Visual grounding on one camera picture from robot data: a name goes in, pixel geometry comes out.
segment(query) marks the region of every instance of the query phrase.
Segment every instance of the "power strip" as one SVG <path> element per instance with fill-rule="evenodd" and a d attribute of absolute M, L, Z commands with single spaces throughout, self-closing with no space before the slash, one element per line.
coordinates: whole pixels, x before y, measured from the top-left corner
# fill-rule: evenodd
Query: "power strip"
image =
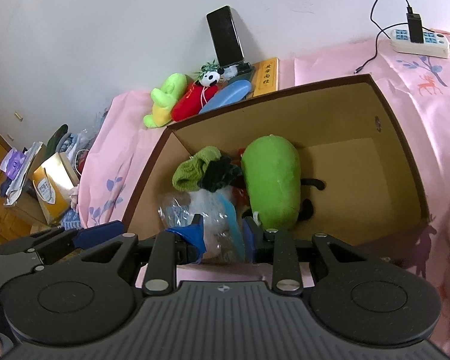
<path fill-rule="evenodd" d="M 450 44 L 444 35 L 423 31 L 423 43 L 410 42 L 408 30 L 392 30 L 390 33 L 392 49 L 398 53 L 417 54 L 420 56 L 450 57 Z"/>

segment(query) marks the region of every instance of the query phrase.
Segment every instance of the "panda head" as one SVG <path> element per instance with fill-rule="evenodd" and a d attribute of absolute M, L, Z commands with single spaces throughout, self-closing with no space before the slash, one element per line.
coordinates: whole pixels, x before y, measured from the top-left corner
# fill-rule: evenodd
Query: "panda head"
<path fill-rule="evenodd" d="M 203 74 L 203 77 L 199 79 L 199 83 L 202 86 L 210 87 L 214 86 L 220 80 L 220 76 L 224 73 L 224 70 L 219 67 L 216 71 L 207 71 Z"/>

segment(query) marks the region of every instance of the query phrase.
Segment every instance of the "green fuzzy sock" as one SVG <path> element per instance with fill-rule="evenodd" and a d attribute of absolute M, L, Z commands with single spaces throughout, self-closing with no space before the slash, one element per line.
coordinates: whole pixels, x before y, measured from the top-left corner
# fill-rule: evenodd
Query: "green fuzzy sock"
<path fill-rule="evenodd" d="M 210 161 L 216 161 L 221 157 L 220 150 L 214 146 L 201 149 L 191 159 L 182 162 L 172 177 L 172 185 L 177 191 L 198 191 L 197 183 L 205 174 Z"/>

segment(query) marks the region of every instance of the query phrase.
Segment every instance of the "purple deer print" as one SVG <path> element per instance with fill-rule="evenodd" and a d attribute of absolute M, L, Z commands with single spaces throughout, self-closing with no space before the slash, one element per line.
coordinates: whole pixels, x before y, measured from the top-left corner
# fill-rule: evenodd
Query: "purple deer print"
<path fill-rule="evenodd" d="M 435 230 L 432 226 L 427 226 L 427 228 L 423 230 L 422 234 L 420 234 L 418 243 L 416 243 L 410 251 L 410 258 L 406 259 L 402 264 L 402 268 L 405 269 L 416 266 L 415 274 L 417 276 L 422 276 L 424 279 L 427 278 L 426 263 L 428 257 L 430 257 L 430 250 L 432 248 L 432 234 L 437 234 L 437 230 Z"/>

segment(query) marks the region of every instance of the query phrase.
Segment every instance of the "pink tablecloth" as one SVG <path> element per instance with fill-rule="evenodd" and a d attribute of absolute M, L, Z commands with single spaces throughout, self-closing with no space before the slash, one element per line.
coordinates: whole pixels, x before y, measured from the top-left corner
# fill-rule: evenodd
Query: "pink tablecloth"
<path fill-rule="evenodd" d="M 353 74 L 374 52 L 372 40 L 327 48 L 282 61 L 280 88 Z M 432 226 L 420 237 L 407 267 L 440 291 L 443 312 L 432 340 L 450 355 L 450 59 L 398 54 L 387 40 L 363 73 L 372 74 L 389 101 L 417 162 Z M 132 91 L 113 100 L 83 171 L 79 212 L 85 227 L 121 219 L 162 129 L 146 129 L 150 96 Z M 179 280 L 255 280 L 263 267 L 187 267 Z M 303 268 L 305 282 L 310 276 Z"/>

